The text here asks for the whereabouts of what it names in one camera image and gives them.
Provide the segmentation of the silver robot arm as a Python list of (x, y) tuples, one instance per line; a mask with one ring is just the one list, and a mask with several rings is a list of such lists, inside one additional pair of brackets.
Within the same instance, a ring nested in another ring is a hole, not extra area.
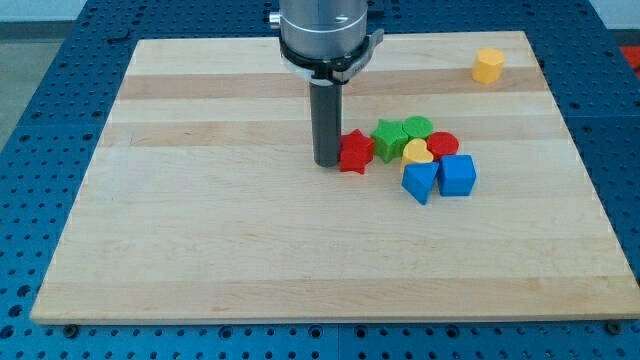
[(366, 0), (280, 0), (269, 24), (292, 52), (313, 59), (343, 57), (366, 36)]

